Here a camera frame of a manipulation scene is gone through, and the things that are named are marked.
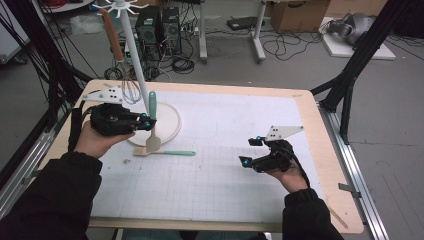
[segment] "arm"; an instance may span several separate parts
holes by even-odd
[[[268,172],[290,193],[283,211],[284,240],[341,240],[343,237],[331,223],[330,212],[315,190],[308,188],[299,167],[292,160],[286,172]]]
[[[98,160],[115,143],[84,124],[74,152],[52,159],[0,221],[2,239],[82,239],[100,187]]]

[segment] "concrete floor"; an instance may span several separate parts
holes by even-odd
[[[207,26],[227,29],[225,19],[210,19]],[[209,58],[202,64],[195,53],[195,70],[181,75],[170,72],[174,83],[195,83],[310,90],[336,77],[349,59],[329,56],[324,44],[309,44],[288,61],[271,54],[257,64],[249,38],[207,35]],[[99,76],[111,66],[112,54],[105,32],[71,36],[72,41]],[[272,39],[265,37],[262,41]],[[349,140],[390,239],[424,239],[424,48],[386,42],[396,60],[372,60],[355,85]],[[274,51],[276,45],[268,45]],[[298,51],[292,46],[289,51]],[[89,75],[81,58],[76,67]],[[30,64],[8,64],[0,69],[1,162],[9,159],[32,129],[47,105]],[[171,82],[166,75],[158,82]],[[322,100],[325,93],[316,96]],[[90,239],[110,239],[111,229],[89,229]],[[372,239],[367,230],[346,239]]]

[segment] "vertical white pole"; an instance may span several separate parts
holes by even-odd
[[[117,7],[121,7],[125,5],[124,0],[116,0],[115,2]],[[138,84],[141,88],[141,95],[143,96],[144,106],[146,107],[147,113],[149,113],[149,94],[147,91],[146,81],[144,79],[143,70],[141,68],[140,59],[138,57],[137,53],[137,47],[135,45],[134,35],[133,31],[131,29],[130,19],[128,18],[128,12],[126,9],[121,10],[121,25],[124,29],[125,33],[125,39],[128,43],[128,48],[130,49],[131,53],[131,61],[134,66],[134,71],[137,76]]]

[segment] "computer tower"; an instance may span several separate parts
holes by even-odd
[[[178,7],[163,8],[162,24],[166,39],[166,54],[180,55],[182,53],[182,49],[180,12]]]
[[[145,61],[160,61],[165,51],[163,25],[158,6],[140,9],[135,31],[138,36],[141,56]]]

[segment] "hand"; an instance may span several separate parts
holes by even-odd
[[[290,164],[290,168],[285,172],[275,169],[268,171],[267,174],[279,180],[289,193],[297,192],[301,189],[307,189],[308,185],[300,173],[299,166],[293,159],[290,160]]]
[[[106,137],[91,128],[90,121],[86,121],[82,127],[81,134],[74,152],[85,153],[89,156],[100,158],[113,145],[134,136],[134,134],[135,133],[130,133],[126,135]]]

